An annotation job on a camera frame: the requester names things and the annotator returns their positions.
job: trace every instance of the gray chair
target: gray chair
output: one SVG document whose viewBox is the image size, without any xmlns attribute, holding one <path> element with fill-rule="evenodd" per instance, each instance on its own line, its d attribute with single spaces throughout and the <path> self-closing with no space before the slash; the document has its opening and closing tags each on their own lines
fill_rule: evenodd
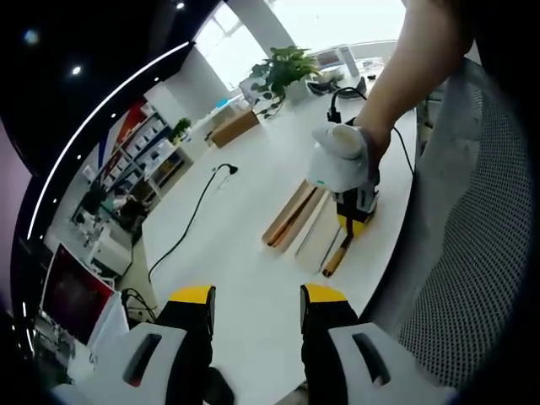
<svg viewBox="0 0 540 405">
<path fill-rule="evenodd" d="M 444 385 L 478 368 L 520 288 L 532 235 L 527 162 L 511 106 L 465 61 L 448 80 L 402 245 L 370 312 Z"/>
</svg>

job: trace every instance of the ceiling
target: ceiling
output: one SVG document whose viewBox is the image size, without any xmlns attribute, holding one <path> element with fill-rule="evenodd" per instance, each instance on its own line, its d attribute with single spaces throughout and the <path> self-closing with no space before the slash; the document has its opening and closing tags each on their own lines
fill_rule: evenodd
<svg viewBox="0 0 540 405">
<path fill-rule="evenodd" d="M 182 10 L 172 0 L 2 2 L 0 117 L 35 175 L 48 175 L 68 139 L 113 89 L 158 55 L 191 41 L 219 2 L 183 1 Z M 37 40 L 25 39 L 29 30 Z M 53 188 L 65 188 L 76 170 L 74 157 L 88 154 L 107 134 L 111 113 L 125 111 L 156 76 L 176 73 L 189 49 L 150 68 L 105 106 L 70 149 Z M 71 74 L 75 66 L 81 67 L 78 76 Z"/>
</svg>

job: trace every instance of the cardboard box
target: cardboard box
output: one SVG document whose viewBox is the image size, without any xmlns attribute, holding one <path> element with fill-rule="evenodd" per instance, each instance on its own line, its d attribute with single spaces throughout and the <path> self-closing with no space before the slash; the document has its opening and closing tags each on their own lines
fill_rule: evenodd
<svg viewBox="0 0 540 405">
<path fill-rule="evenodd" d="M 214 129 L 210 138 L 218 148 L 222 148 L 257 124 L 259 119 L 253 111 L 243 111 Z"/>
</svg>

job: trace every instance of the wooden plank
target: wooden plank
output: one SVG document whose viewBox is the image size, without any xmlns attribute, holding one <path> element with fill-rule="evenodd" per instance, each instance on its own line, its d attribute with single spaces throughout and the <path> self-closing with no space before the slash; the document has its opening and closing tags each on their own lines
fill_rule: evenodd
<svg viewBox="0 0 540 405">
<path fill-rule="evenodd" d="M 324 190 L 310 185 L 307 181 L 302 181 L 285 207 L 262 235 L 262 241 L 279 251 L 286 251 L 302 230 L 323 195 Z"/>
<path fill-rule="evenodd" d="M 305 240 L 295 253 L 296 261 L 309 273 L 318 273 L 346 236 L 336 214 L 336 203 L 328 195 Z"/>
</svg>

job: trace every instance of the monitor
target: monitor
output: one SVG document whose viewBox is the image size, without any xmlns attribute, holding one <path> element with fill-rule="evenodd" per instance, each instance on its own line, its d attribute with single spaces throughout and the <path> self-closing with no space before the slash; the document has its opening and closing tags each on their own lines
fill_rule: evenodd
<svg viewBox="0 0 540 405">
<path fill-rule="evenodd" d="M 62 244 L 52 258 L 41 309 L 82 344 L 88 345 L 113 290 Z"/>
</svg>

